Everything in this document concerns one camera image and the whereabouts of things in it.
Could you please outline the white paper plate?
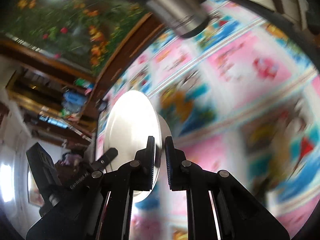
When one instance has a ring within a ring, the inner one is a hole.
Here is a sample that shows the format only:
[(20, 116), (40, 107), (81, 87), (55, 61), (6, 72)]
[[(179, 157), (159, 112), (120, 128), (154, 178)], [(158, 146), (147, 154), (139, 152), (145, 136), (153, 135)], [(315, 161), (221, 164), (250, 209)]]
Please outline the white paper plate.
[(155, 187), (164, 154), (164, 141), (171, 136), (167, 122), (156, 112), (142, 92), (130, 90), (116, 101), (108, 115), (104, 130), (104, 150), (116, 148), (118, 155), (107, 165), (108, 172), (132, 161), (138, 150), (145, 149), (149, 136), (155, 139), (152, 187)]

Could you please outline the blue thermos jug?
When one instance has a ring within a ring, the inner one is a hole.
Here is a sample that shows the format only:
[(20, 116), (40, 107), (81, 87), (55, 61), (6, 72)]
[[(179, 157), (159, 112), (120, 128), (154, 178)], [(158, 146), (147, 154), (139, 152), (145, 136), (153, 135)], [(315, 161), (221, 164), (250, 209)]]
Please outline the blue thermos jug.
[(77, 92), (70, 91), (70, 90), (65, 92), (63, 97), (69, 103), (72, 103), (80, 107), (82, 107), (87, 101), (87, 98), (84, 95), (79, 94)]

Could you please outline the small black device on table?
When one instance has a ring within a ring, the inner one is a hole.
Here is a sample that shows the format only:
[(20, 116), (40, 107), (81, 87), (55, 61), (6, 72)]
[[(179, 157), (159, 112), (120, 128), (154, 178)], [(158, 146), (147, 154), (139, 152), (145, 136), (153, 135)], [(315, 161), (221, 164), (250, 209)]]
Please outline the small black device on table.
[(98, 111), (99, 113), (101, 113), (102, 111), (104, 111), (105, 109), (107, 109), (108, 107), (108, 100), (104, 101), (104, 100), (99, 100), (97, 102), (97, 107), (98, 107)]

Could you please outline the colourful fruit pattern tablecloth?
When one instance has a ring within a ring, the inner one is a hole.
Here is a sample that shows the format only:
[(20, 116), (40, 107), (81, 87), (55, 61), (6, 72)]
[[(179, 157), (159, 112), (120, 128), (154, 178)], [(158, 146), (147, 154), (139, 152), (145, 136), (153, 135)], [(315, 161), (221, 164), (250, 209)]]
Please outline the colourful fruit pattern tablecloth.
[(105, 94), (97, 157), (118, 99), (137, 90), (162, 135), (203, 169), (225, 169), (291, 239), (319, 202), (319, 51), (283, 16), (248, 0), (206, 0), (195, 37), (166, 30)]

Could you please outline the stainless steel thermos bottle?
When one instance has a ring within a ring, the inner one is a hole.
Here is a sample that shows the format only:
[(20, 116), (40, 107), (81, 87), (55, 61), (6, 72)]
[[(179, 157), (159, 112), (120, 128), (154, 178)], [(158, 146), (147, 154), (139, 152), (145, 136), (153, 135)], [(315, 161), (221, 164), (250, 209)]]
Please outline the stainless steel thermos bottle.
[(137, 0), (155, 14), (176, 35), (191, 38), (210, 22), (209, 15), (197, 0)]

